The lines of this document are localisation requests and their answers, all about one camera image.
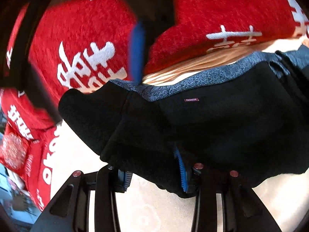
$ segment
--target metal rivet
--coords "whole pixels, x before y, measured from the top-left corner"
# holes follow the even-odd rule
[[[77,170],[73,173],[74,177],[79,177],[81,175],[81,171]]]
[[[232,171],[230,172],[230,176],[232,176],[232,177],[238,177],[238,172],[235,171],[235,170],[232,170]]]
[[[202,163],[195,163],[194,168],[201,170],[204,168],[204,165]]]

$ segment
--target white floor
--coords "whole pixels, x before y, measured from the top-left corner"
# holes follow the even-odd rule
[[[106,165],[65,122],[53,160],[51,197],[75,170],[90,173]],[[309,170],[302,175],[270,178],[254,190],[281,230],[292,232],[309,208]],[[116,198],[122,232],[191,231],[195,198],[180,199],[137,175],[133,176],[128,191],[117,194]],[[94,198],[91,198],[90,232],[94,231],[93,207]],[[218,220],[218,231],[222,231],[221,219]]]

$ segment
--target black fabric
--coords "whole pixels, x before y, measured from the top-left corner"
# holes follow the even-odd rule
[[[281,63],[283,66],[289,71],[291,77],[295,81],[295,84],[299,88],[299,90],[302,92],[302,94],[309,99],[309,80],[303,74],[302,70],[298,67],[293,65],[291,62],[290,58],[287,57],[284,53],[281,51],[276,51],[275,52],[278,56],[281,57]]]
[[[181,143],[196,162],[239,171],[252,187],[307,170],[307,105],[291,84],[290,75],[279,80],[262,62],[229,82],[155,102],[111,82],[88,95],[71,89],[59,112],[101,160],[188,197],[169,141]]]

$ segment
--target black plastic bracket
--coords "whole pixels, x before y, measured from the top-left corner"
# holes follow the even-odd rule
[[[192,232],[217,231],[216,193],[222,197],[223,232],[281,232],[268,209],[236,171],[204,167],[197,190]]]
[[[95,231],[120,232],[115,190],[119,170],[107,165],[99,172],[75,171],[45,207],[31,232],[88,232],[90,191],[95,190]]]

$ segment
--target fuzzy red fabric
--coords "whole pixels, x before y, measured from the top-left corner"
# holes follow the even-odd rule
[[[294,0],[175,0],[175,12],[176,25],[150,50],[146,74],[211,51],[305,34],[307,24]],[[122,0],[63,3],[45,12],[29,61],[56,103],[68,88],[91,92],[110,78],[129,79],[128,37],[134,24]]]
[[[21,168],[10,167],[1,154],[0,163],[24,180],[33,202],[42,211],[50,201],[52,158],[59,138],[58,127],[52,127],[49,120],[39,119],[46,114],[35,110],[27,96],[14,89],[4,90],[1,103],[7,115],[5,135],[13,133],[21,138],[27,143],[27,152]]]

